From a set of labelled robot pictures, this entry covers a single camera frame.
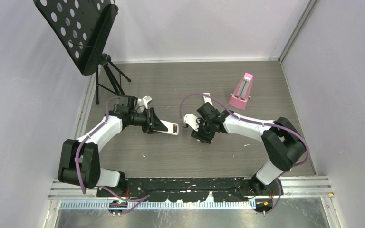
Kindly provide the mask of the long white remote control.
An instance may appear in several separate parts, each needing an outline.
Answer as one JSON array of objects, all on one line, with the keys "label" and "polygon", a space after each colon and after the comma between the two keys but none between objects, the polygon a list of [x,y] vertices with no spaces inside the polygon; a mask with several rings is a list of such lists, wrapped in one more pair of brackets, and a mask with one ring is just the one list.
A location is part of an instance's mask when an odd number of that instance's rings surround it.
[{"label": "long white remote control", "polygon": [[209,103],[210,105],[213,105],[212,99],[210,98],[210,93],[203,93],[203,100],[204,103]]}]

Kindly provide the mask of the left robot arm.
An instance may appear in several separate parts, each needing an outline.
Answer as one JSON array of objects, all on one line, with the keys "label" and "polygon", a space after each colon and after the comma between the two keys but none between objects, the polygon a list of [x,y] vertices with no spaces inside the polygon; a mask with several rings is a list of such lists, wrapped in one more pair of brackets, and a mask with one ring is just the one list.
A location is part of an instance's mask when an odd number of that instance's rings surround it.
[{"label": "left robot arm", "polygon": [[94,187],[108,187],[116,197],[126,193],[125,175],[120,171],[102,168],[99,153],[104,146],[126,127],[140,126],[147,134],[165,133],[178,135],[175,123],[161,120],[154,108],[149,107],[151,97],[116,96],[114,108],[106,108],[103,119],[88,133],[77,139],[63,142],[58,168],[61,183],[79,186],[82,191]]}]

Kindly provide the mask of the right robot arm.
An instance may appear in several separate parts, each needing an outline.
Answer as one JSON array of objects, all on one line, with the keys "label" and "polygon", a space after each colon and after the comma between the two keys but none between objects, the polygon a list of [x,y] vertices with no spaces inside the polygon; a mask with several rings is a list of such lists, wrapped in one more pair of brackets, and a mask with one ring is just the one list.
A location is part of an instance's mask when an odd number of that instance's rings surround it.
[{"label": "right robot arm", "polygon": [[263,143],[268,159],[251,178],[259,195],[271,189],[271,183],[290,171],[307,152],[305,140],[284,117],[272,120],[249,118],[230,110],[218,111],[209,102],[197,109],[199,116],[186,114],[183,122],[192,128],[191,136],[210,144],[216,133],[235,134]]}]

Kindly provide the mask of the small white remote control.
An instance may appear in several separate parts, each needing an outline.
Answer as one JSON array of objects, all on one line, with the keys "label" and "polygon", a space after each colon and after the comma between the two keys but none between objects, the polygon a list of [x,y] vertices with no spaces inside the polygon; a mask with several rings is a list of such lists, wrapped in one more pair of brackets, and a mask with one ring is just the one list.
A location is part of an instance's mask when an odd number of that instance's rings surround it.
[{"label": "small white remote control", "polygon": [[168,122],[168,121],[164,121],[164,120],[161,120],[161,122],[167,128],[167,131],[160,131],[161,133],[170,134],[170,135],[178,135],[178,133],[179,133],[179,125],[178,124]]}]

